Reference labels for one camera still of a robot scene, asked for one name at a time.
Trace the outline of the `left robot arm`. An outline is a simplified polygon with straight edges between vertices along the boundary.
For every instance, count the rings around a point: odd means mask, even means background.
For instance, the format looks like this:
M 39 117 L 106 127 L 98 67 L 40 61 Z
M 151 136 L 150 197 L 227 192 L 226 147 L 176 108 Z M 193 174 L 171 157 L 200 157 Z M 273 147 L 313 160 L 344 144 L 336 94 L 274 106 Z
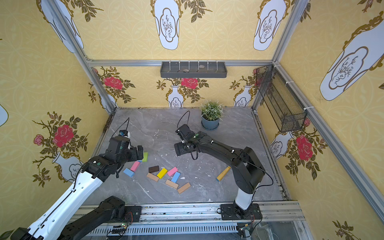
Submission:
M 70 219 L 109 176 L 118 176 L 125 163 L 143 158 L 143 147 L 132 147 L 130 138 L 126 136 L 111 138 L 106 152 L 92 157 L 80 168 L 72 185 L 49 210 L 28 228 L 16 229 L 10 238 L 12 240 L 80 240 L 105 222 L 124 221 L 127 215 L 125 202 L 114 196 L 102 201 L 96 209 L 76 221 L 71 223 Z

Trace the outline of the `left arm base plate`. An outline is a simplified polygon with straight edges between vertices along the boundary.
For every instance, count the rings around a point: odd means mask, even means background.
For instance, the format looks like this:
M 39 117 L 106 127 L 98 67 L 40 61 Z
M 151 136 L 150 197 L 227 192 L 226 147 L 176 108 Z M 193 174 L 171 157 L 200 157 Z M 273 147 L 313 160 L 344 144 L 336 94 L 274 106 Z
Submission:
M 138 205 L 124 206 L 121 220 L 123 222 L 132 224 L 140 221 L 142 207 Z

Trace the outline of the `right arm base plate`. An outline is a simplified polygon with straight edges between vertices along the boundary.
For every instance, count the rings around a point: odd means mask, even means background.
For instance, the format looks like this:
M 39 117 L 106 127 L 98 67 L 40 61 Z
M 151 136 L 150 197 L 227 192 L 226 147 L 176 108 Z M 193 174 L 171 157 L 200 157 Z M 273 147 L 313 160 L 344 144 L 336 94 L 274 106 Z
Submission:
M 240 221 L 240 220 L 261 220 L 262 213 L 258 204 L 251 204 L 246 210 L 243 210 L 235 203 L 221 204 L 217 209 L 217 213 L 221 215 L 224 221 Z

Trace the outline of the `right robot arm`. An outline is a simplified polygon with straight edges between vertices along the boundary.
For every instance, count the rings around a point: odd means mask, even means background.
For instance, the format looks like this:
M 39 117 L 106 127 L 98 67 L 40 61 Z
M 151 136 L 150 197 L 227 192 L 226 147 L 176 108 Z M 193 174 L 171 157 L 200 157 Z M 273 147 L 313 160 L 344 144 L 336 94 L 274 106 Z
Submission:
M 266 170 L 254 150 L 249 147 L 243 149 L 221 143 L 204 132 L 194 133 L 188 125 L 184 124 L 176 130 L 181 141 L 174 144 L 176 155 L 199 153 L 210 155 L 226 165 L 233 172 L 238 193 L 235 205 L 242 211 L 249 209 L 253 202 L 254 194 Z

